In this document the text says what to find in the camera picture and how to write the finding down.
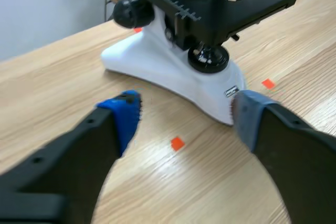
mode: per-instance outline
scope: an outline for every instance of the wood grain surface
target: wood grain surface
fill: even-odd
[[[335,13],[336,0],[298,0],[225,43],[250,89],[330,134]],[[232,128],[167,90],[104,70],[100,53],[132,33],[108,22],[0,64],[0,172],[71,129],[97,102],[136,88],[143,120],[106,181],[93,223],[288,223],[268,174]],[[276,90],[261,84],[267,78]],[[176,136],[186,143],[178,152],[170,146]]]

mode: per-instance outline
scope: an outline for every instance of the screw hole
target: screw hole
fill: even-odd
[[[42,157],[35,157],[35,158],[33,158],[33,163],[34,163],[34,164],[41,163],[42,161],[43,161],[43,158],[42,158]]]

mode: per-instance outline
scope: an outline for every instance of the focus knob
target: focus knob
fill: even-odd
[[[125,28],[140,28],[154,20],[153,5],[148,0],[119,0],[113,9],[114,21]]]

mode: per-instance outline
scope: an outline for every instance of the black microscope stage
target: black microscope stage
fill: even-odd
[[[237,32],[292,6],[296,0],[149,1],[165,12],[166,25],[175,33],[176,44],[187,49],[195,41],[220,45]]]

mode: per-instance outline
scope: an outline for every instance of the white wall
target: white wall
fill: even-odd
[[[101,24],[105,0],[0,0],[0,61]]]

